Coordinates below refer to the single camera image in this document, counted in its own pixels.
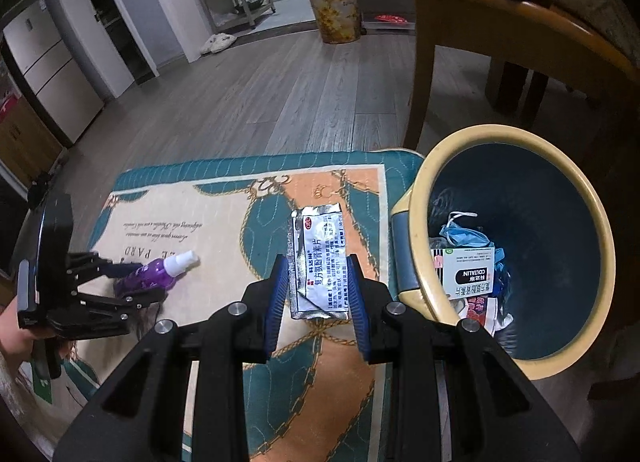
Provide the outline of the person's left hand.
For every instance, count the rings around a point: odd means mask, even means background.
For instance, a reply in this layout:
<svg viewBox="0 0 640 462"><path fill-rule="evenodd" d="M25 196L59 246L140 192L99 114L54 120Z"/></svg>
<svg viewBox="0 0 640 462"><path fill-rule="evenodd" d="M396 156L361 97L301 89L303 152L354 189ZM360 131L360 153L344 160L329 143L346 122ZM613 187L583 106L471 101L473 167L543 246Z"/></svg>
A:
<svg viewBox="0 0 640 462"><path fill-rule="evenodd" d="M35 341L54 338L50 329L22 329L17 319L17 297L2 310L0 317L1 352L12 367L19 367L32 356Z"/></svg>

